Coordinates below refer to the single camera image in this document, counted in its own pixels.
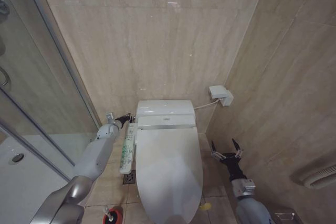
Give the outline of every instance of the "shower drain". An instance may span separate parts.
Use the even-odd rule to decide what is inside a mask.
[[[21,160],[23,160],[24,157],[25,157],[25,154],[23,154],[23,153],[16,154],[14,157],[12,157],[12,158],[9,159],[8,163],[10,165],[16,165]]]
[[[132,170],[130,174],[124,174],[123,185],[127,184],[135,184],[136,177],[135,177],[135,170]]]

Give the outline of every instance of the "toilet control panel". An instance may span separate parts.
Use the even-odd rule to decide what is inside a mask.
[[[135,138],[137,137],[137,123],[129,123],[125,134],[124,145],[121,151],[120,168],[121,174],[129,174],[132,171]]]

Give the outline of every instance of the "bidet seat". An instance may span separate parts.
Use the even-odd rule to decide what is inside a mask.
[[[156,224],[189,223],[203,188],[196,127],[138,129],[136,152],[137,185],[146,213]]]

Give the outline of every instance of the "glass shower door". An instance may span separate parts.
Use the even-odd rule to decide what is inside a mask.
[[[34,0],[1,0],[0,222],[29,223],[96,132]]]
[[[1,117],[35,145],[45,143],[73,165],[95,136],[95,126],[34,0],[3,0],[0,12],[0,83],[6,95],[44,133],[22,125],[1,106]]]

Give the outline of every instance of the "wall outlet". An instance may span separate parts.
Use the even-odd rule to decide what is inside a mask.
[[[233,101],[233,95],[222,85],[209,87],[209,93],[212,99],[220,99],[223,106],[229,106]]]

